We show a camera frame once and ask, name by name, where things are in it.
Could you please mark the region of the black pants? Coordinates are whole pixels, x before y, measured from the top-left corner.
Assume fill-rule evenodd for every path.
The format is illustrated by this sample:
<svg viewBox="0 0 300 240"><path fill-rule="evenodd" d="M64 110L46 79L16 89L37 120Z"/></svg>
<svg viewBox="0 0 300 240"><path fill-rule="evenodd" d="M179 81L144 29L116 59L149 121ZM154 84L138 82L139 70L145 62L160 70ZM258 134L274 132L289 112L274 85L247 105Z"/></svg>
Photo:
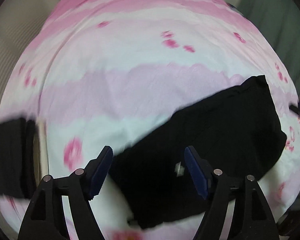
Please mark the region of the black pants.
<svg viewBox="0 0 300 240"><path fill-rule="evenodd" d="M142 229L205 211L185 164L193 146L228 176L261 179L286 144L263 75L176 111L171 118L114 157L109 175Z"/></svg>

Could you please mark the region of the folded beige garment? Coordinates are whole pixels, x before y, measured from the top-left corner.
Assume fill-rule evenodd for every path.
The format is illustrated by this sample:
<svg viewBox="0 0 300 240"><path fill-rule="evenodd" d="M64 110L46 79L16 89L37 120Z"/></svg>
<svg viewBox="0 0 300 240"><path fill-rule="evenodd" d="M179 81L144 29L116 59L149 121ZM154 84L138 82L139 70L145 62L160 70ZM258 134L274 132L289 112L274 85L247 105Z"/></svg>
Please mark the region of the folded beige garment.
<svg viewBox="0 0 300 240"><path fill-rule="evenodd" d="M49 174L49 158L47 153L46 123L40 119L36 121L33 150L36 156L35 163L37 164L39 179L42 179L45 175Z"/></svg>

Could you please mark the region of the folded black garment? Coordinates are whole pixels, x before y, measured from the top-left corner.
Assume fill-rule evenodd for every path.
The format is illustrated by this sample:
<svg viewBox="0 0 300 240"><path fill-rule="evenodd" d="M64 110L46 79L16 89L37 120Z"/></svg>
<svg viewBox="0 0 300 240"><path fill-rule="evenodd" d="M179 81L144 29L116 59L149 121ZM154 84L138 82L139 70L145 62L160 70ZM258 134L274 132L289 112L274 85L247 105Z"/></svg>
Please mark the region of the folded black garment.
<svg viewBox="0 0 300 240"><path fill-rule="evenodd" d="M19 118L0 123L0 195L31 199L35 193L35 131L33 120Z"/></svg>

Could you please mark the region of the green curtain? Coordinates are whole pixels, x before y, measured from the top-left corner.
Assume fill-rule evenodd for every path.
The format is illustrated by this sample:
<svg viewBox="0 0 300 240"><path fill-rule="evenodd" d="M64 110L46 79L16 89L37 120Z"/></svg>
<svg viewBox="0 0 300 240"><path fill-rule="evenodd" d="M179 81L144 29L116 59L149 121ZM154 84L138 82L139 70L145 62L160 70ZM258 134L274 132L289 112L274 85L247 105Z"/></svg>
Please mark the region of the green curtain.
<svg viewBox="0 0 300 240"><path fill-rule="evenodd" d="M237 8L275 50L300 94L300 0L241 0Z"/></svg>

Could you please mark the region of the pink floral duvet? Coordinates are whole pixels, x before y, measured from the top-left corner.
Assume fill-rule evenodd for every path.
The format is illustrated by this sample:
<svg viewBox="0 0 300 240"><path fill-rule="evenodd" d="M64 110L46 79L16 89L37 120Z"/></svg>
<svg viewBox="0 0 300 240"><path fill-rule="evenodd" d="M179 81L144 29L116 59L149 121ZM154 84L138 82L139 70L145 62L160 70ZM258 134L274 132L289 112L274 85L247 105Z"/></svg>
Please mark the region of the pink floral duvet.
<svg viewBox="0 0 300 240"><path fill-rule="evenodd" d="M300 192L299 94L259 29L225 0L59 0L15 64L0 123L46 123L49 175L66 177L104 146L114 157L178 110L263 75L285 148L257 179L275 220ZM0 195L16 239L30 199ZM90 202L106 239L192 239L204 212L142 229L108 174Z"/></svg>

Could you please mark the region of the white louvered wardrobe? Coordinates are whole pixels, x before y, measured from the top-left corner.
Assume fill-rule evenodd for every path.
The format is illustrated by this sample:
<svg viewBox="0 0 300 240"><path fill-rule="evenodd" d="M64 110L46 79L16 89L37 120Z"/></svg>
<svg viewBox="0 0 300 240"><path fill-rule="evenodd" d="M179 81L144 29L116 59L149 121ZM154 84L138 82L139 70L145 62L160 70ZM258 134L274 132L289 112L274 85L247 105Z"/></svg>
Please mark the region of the white louvered wardrobe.
<svg viewBox="0 0 300 240"><path fill-rule="evenodd" d="M0 0L0 103L11 72L59 0Z"/></svg>

